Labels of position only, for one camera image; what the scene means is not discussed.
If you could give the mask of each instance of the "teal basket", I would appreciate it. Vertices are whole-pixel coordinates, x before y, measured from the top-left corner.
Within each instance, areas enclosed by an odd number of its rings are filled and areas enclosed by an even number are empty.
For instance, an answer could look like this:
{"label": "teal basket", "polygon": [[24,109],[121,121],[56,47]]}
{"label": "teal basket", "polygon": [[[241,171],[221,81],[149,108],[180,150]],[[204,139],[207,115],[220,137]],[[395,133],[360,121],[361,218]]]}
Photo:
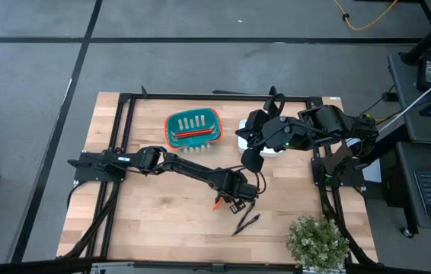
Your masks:
{"label": "teal basket", "polygon": [[[177,134],[211,129],[209,134],[178,138]],[[170,115],[164,121],[164,137],[170,148],[198,148],[222,138],[222,124],[217,112],[211,108],[186,110]]]}

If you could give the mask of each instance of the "white cable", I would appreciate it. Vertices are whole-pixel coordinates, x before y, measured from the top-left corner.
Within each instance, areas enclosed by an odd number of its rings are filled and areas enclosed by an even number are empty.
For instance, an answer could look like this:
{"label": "white cable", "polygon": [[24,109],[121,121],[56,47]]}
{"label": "white cable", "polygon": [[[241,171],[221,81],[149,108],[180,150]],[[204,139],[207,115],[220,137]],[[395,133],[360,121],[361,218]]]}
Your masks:
{"label": "white cable", "polygon": [[431,88],[429,88],[428,91],[424,92],[422,95],[420,95],[413,103],[410,104],[404,111],[400,112],[392,121],[390,121],[388,124],[384,125],[379,132],[382,132],[385,130],[388,126],[390,126],[394,121],[398,120],[398,118],[402,117],[410,108],[414,106],[420,99],[422,99],[424,96],[426,96],[431,91]]}

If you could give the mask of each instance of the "potted plant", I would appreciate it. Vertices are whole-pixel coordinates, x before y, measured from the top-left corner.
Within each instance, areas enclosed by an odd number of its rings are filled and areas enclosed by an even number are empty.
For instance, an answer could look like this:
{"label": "potted plant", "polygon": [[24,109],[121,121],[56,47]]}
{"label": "potted plant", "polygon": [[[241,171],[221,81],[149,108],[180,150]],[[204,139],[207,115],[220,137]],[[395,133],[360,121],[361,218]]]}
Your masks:
{"label": "potted plant", "polygon": [[290,225],[286,248],[304,269],[326,273],[343,268],[348,243],[334,220],[302,216]]}

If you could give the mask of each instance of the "wooden tabletop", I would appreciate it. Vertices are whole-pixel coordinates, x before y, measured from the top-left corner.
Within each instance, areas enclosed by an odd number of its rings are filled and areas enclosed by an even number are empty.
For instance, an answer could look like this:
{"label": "wooden tabletop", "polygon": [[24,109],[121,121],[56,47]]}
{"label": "wooden tabletop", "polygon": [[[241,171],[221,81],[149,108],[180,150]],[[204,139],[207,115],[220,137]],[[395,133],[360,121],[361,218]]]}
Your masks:
{"label": "wooden tabletop", "polygon": [[[85,149],[100,152],[110,139],[119,93],[100,92],[94,108]],[[342,108],[339,98],[324,97],[324,104]],[[241,164],[234,131],[259,101],[138,99],[134,108],[127,152],[148,145],[163,145],[164,119],[183,110],[211,107],[219,113],[224,129],[221,142],[210,151],[176,151],[181,157],[207,167]],[[285,104],[283,115],[297,116],[304,103]],[[123,111],[124,124],[127,104]],[[123,134],[121,126],[119,137]],[[154,260],[221,263],[294,263],[285,248],[290,222],[301,215],[322,216],[318,188],[311,175],[311,151],[284,151],[265,158],[262,173],[267,191],[257,200],[248,218],[260,219],[235,237],[231,234],[243,213],[233,215],[227,204],[215,211],[216,192],[197,180],[175,173],[159,176],[126,175],[121,183],[108,258],[112,260]],[[250,183],[254,175],[246,173]],[[70,251],[92,221],[98,182],[86,183],[72,196],[57,255]],[[352,188],[341,187],[345,222],[360,247],[376,260],[375,245],[365,203]],[[104,228],[97,235],[94,254],[100,253]]]}

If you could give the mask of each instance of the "pen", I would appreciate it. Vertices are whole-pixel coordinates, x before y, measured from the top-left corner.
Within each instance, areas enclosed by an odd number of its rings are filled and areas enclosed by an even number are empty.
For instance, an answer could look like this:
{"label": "pen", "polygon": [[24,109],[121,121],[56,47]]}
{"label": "pen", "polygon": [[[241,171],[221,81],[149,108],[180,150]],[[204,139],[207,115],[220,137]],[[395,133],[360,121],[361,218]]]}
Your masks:
{"label": "pen", "polygon": [[245,228],[247,228],[249,225],[254,223],[260,218],[260,214],[254,216],[251,220],[249,220],[246,224],[242,225],[240,228],[236,229],[236,231],[231,235],[232,237],[239,234],[239,232],[243,231]]}

